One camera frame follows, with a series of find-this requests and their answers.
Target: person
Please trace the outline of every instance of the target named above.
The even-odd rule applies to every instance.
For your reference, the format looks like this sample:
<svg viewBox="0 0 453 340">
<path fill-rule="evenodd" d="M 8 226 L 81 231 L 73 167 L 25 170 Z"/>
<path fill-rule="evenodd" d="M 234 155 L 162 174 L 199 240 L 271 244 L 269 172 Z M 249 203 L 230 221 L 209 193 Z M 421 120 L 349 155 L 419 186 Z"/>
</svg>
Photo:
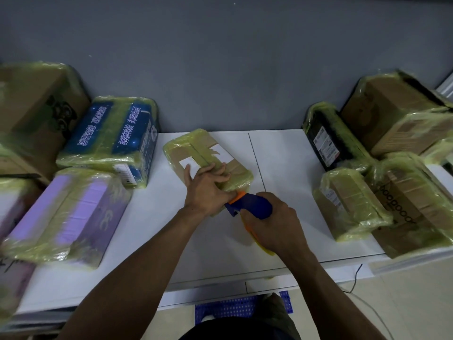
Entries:
<svg viewBox="0 0 453 340">
<path fill-rule="evenodd" d="M 225 169 L 223 164 L 215 171 L 212 164 L 200 168 L 192 179 L 190 166 L 186 167 L 184 206 L 85 297 L 63 327 L 59 340 L 141 339 L 196 227 L 236 196 L 236 192 L 224 192 L 216 186 L 230 178 L 224 174 Z M 296 211 L 272 193 L 258 195 L 272 204 L 271 216 L 258 220 L 246 210 L 241 210 L 241 216 L 258 241 L 275 252 L 294 275 L 320 339 L 385 339 L 321 267 L 307 245 Z M 261 301 L 271 307 L 258 306 L 259 312 L 252 318 L 205 321 L 181 339 L 298 340 L 300 335 L 286 311 L 285 316 L 278 314 L 285 310 L 279 298 L 272 295 Z"/>
</svg>

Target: tiled floor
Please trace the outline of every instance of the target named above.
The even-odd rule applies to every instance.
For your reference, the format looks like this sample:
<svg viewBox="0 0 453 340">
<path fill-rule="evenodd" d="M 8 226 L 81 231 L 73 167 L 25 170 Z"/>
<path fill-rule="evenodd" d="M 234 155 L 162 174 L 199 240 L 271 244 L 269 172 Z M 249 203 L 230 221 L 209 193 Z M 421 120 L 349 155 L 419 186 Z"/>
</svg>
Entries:
<svg viewBox="0 0 453 340">
<path fill-rule="evenodd" d="M 350 297 L 388 339 L 392 339 L 389 331 L 395 340 L 453 339 L 452 281 L 453 258 L 359 280 Z M 342 287 L 349 290 L 352 282 Z M 300 290 L 291 290 L 289 295 L 294 310 L 291 318 L 302 338 L 319 339 Z M 158 311 L 142 340 L 178 339 L 193 327 L 194 313 L 193 306 Z"/>
</svg>

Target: table top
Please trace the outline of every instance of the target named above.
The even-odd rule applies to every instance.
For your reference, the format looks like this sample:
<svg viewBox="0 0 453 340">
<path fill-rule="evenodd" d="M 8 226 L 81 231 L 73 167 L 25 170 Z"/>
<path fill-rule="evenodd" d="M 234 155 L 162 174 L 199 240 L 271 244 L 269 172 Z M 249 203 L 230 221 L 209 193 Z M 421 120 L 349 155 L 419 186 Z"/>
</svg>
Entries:
<svg viewBox="0 0 453 340">
<path fill-rule="evenodd" d="M 18 313 L 78 305 L 100 280 L 174 216 L 184 205 L 185 187 L 168 164 L 162 146 L 182 134 L 159 134 L 148 186 L 134 190 L 99 268 L 84 271 L 59 263 L 37 268 Z M 266 189 L 296 209 L 309 246 L 321 263 L 342 266 L 349 259 L 370 261 L 382 255 L 373 238 L 350 243 L 333 240 L 311 196 L 323 168 L 302 130 L 211 134 L 252 170 L 255 180 L 251 193 Z M 168 291 L 288 273 L 279 257 L 269 256 L 258 247 L 239 217 L 222 211 L 197 228 Z"/>
</svg>

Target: hand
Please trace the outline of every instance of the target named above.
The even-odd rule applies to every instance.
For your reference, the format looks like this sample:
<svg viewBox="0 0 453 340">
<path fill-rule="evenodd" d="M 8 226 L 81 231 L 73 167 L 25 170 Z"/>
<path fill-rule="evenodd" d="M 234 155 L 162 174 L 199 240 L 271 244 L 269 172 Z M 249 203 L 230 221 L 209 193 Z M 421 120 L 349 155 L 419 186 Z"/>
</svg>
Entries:
<svg viewBox="0 0 453 340">
<path fill-rule="evenodd" d="M 230 174 L 223 175 L 227 164 L 223 163 L 217 170 L 213 171 L 215 164 L 202 167 L 195 177 L 190 177 L 190 165 L 184 170 L 184 182 L 187 186 L 185 207 L 200 212 L 203 217 L 216 213 L 225 203 L 228 203 L 236 196 L 235 191 L 225 192 L 220 190 L 215 183 L 228 181 Z"/>
<path fill-rule="evenodd" d="M 266 198 L 272 204 L 271 216 L 260 220 L 242 209 L 241 217 L 258 242 L 275 252 L 282 260 L 283 257 L 296 255 L 301 250 L 309 250 L 296 210 L 273 193 L 259 192 L 257 195 Z"/>
</svg>

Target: blue plastic mat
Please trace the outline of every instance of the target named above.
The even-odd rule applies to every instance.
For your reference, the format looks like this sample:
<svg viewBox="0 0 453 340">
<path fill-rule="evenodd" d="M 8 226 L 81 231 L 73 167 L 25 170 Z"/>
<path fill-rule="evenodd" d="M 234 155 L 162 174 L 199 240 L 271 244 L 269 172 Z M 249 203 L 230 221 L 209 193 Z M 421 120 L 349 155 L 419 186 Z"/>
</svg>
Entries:
<svg viewBox="0 0 453 340">
<path fill-rule="evenodd" d="M 280 297 L 285 303 L 286 312 L 292 314 L 293 307 L 291 306 L 291 299 L 289 298 L 288 291 L 280 291 Z M 251 296 L 198 304 L 195 306 L 195 324 L 201 323 L 201 320 L 208 315 L 212 315 L 216 319 L 229 316 L 251 317 L 255 311 L 258 298 L 259 296 Z"/>
</svg>

